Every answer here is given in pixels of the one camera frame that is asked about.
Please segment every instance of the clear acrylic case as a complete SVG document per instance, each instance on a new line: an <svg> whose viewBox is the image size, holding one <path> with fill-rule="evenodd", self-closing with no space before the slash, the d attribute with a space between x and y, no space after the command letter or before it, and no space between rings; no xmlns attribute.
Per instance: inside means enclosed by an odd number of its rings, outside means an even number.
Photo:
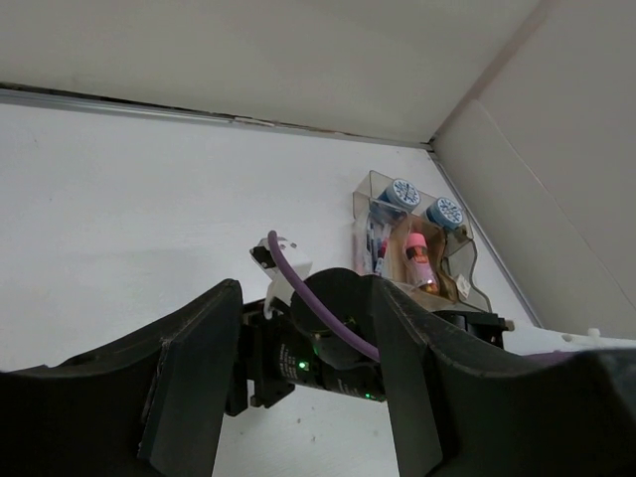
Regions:
<svg viewBox="0 0 636 477"><path fill-rule="evenodd" d="M354 269L360 274L374 273L373 264L377 262L374 254L378 248L373 250L372 245L379 242L377 228L380 226L382 230L384 224L390 224L392 231L386 240L382 276L393 281L429 311L492 311L488 297L473 283L477 247L472 238L469 220L466 219L456 231L446 231L431 223L422 215L436 198L421 191L421 202L411 214L378 201L378 197L392 181L390 177L371 171L353 194ZM370 233L372 224L375 227L375 236ZM426 293L409 284L403 259L403 245L409 231L419 232L426 237L430 264L439 279L439 295Z"/></svg>

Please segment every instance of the purple cable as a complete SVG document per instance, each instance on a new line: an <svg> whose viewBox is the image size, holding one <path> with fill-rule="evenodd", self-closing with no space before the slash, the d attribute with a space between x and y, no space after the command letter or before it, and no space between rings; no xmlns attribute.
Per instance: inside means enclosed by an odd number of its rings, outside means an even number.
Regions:
<svg viewBox="0 0 636 477"><path fill-rule="evenodd" d="M291 287L298 293L298 296L307 304L309 309L313 311L318 318L333 331L342 341L351 346L354 350L359 351L363 355L371 358L376 362L380 362L380 352L371 343L363 340L360 336L355 334L349 328L347 328L334 314L327 309L327 307L318 299L318 297L309 289L304 281L296 274L292 266L289 264L285 255L280 251L278 246L278 235L276 231L271 231L267 234L267 244L269 245L269 252L274 259L274 263L282 273L282 276L287 278L287 281Z"/></svg>

